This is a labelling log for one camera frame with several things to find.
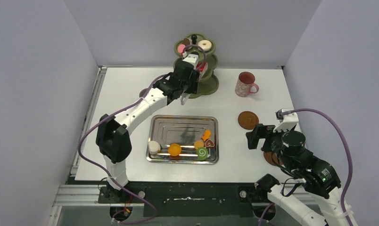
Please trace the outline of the red frosted donut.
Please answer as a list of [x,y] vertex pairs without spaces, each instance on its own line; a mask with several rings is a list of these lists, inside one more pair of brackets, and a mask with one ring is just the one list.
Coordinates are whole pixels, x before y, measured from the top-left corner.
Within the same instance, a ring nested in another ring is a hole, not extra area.
[[202,64],[199,64],[199,69],[198,69],[198,71],[200,72],[200,73],[205,73],[205,71],[207,71],[207,69],[208,69],[208,63],[202,63]]

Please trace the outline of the pink macaron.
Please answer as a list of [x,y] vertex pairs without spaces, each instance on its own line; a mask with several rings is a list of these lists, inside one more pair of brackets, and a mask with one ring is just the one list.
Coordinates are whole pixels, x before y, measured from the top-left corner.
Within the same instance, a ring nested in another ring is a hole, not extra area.
[[179,54],[182,54],[184,52],[184,49],[185,49],[186,45],[185,44],[180,44],[177,46],[177,52]]

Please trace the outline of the chocolate white half cake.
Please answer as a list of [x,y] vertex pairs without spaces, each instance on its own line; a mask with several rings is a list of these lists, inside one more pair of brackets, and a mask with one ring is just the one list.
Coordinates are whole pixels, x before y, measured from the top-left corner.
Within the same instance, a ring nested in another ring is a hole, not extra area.
[[189,38],[184,38],[181,43],[184,45],[184,46],[188,46],[190,44],[192,44],[192,41],[189,39]]

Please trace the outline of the white ring donut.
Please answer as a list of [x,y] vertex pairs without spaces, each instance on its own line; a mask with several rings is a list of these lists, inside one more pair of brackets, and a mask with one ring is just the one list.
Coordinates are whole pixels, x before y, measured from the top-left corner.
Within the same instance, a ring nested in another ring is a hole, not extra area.
[[200,46],[205,52],[210,51],[213,47],[212,42],[209,40],[200,40],[197,45]]

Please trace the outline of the orange fish cake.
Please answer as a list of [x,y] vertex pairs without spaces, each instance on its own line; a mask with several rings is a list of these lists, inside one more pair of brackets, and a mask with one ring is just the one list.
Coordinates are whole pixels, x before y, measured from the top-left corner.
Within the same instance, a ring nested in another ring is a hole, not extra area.
[[210,136],[211,136],[211,131],[206,129],[203,136],[201,137],[201,139],[206,142],[207,140],[210,139]]

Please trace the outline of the green swiss roll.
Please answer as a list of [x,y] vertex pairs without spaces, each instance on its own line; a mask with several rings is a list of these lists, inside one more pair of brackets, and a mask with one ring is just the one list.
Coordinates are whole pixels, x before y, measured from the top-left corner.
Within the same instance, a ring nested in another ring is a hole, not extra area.
[[206,147],[196,149],[198,160],[203,161],[209,157],[209,150]]

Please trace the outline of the orange round cake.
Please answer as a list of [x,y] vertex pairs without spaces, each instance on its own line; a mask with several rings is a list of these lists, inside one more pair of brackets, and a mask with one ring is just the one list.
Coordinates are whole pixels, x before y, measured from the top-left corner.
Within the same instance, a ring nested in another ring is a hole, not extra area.
[[168,147],[168,153],[171,156],[179,156],[182,152],[182,147],[179,144],[173,143]]

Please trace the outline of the white swiss roll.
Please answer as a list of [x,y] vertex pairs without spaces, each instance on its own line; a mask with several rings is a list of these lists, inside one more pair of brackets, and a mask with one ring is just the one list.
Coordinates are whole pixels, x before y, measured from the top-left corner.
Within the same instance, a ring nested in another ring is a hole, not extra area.
[[161,145],[157,141],[148,141],[148,152],[150,155],[155,155],[161,151]]

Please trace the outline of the metal serving tongs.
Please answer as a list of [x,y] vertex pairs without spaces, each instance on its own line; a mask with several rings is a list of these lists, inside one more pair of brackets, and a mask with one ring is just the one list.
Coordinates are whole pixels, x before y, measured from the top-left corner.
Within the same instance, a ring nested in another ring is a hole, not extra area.
[[[204,77],[205,73],[199,73],[198,82],[201,81],[201,79]],[[188,94],[188,93],[182,94],[182,96],[180,98],[181,105],[185,105],[186,101],[189,99],[190,96],[191,96],[191,94]]]

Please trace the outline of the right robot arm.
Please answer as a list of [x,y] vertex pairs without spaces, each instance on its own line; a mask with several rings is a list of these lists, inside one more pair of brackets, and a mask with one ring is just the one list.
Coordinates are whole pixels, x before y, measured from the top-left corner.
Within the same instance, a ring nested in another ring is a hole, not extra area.
[[[246,133],[247,146],[256,149],[260,139],[264,153],[277,157],[274,165],[294,181],[291,190],[285,189],[271,174],[255,183],[255,196],[280,206],[303,226],[355,226],[357,223],[351,207],[345,202],[340,179],[334,168],[314,156],[305,146],[305,136],[294,129],[274,131],[275,126],[258,124]],[[321,214],[311,210],[293,193],[302,187],[318,204]]]

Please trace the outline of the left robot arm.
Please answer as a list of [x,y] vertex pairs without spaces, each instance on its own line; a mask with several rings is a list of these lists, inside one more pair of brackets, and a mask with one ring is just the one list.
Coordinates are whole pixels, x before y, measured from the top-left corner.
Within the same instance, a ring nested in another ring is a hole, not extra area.
[[96,144],[110,173],[107,191],[117,202],[124,202],[129,197],[129,188],[125,186],[129,182],[125,160],[132,150],[130,135],[157,110],[197,92],[198,65],[200,63],[194,56],[184,58],[172,72],[153,82],[139,103],[115,116],[105,114],[100,118]]

